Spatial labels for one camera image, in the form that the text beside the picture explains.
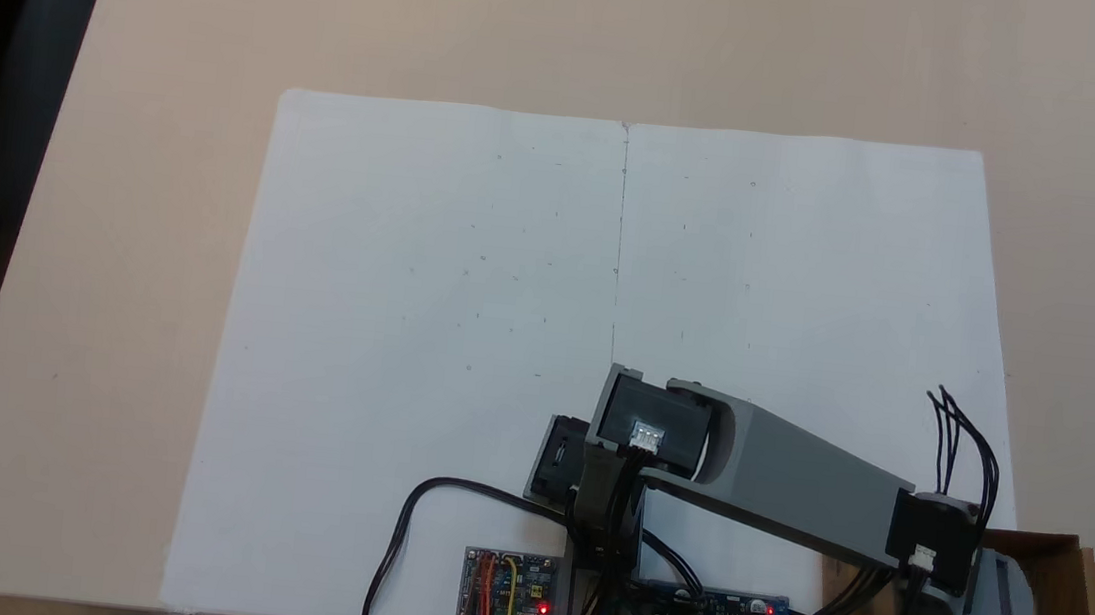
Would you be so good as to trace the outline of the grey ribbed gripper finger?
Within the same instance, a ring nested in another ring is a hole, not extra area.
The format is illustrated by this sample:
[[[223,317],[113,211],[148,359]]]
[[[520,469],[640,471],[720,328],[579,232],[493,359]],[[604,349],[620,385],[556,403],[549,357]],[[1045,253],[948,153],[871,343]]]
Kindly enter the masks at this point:
[[[980,552],[968,615],[1037,615],[1022,565],[1000,552]]]

